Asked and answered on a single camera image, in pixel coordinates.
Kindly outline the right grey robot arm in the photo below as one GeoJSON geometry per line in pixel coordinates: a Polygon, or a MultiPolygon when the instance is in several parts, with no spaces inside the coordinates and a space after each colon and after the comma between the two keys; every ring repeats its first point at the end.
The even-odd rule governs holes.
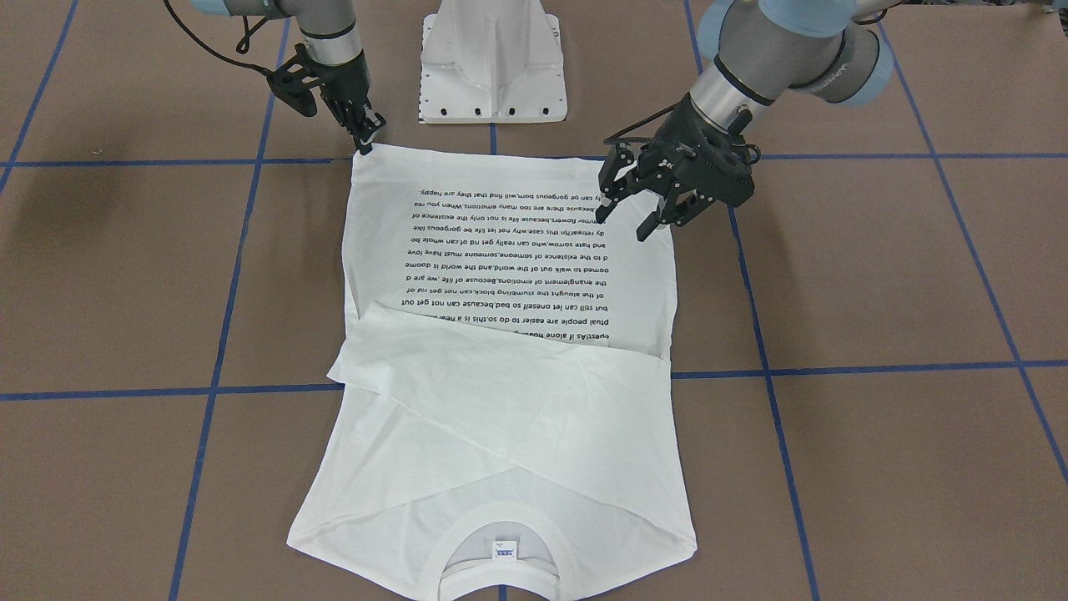
{"type": "Polygon", "coordinates": [[[262,73],[274,97],[305,117],[317,113],[312,93],[317,88],[324,106],[352,136],[355,148],[360,154],[370,153],[371,141],[384,126],[384,118],[370,105],[370,68],[350,1],[194,1],[192,5],[205,14],[260,16],[263,22],[296,20],[304,42],[297,44],[295,56],[274,72],[237,62],[211,48],[207,51],[229,64],[262,73]]]}

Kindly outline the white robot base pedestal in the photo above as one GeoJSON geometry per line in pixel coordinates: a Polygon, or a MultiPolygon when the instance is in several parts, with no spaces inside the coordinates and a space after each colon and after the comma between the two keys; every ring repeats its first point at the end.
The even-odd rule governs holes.
{"type": "Polygon", "coordinates": [[[422,123],[566,117],[560,23],[539,1],[443,1],[423,20],[421,60],[422,123]]]}

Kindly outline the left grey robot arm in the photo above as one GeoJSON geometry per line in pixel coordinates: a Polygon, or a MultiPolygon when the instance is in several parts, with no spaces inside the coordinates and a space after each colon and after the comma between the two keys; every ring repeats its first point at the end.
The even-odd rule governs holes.
{"type": "Polygon", "coordinates": [[[891,78],[894,56],[869,29],[888,1],[716,1],[698,23],[708,68],[675,105],[657,113],[649,138],[630,127],[607,137],[598,183],[603,222],[630,195],[659,197],[637,239],[678,225],[722,202],[736,208],[754,193],[760,151],[743,132],[782,92],[824,102],[869,102],[891,78]]]}

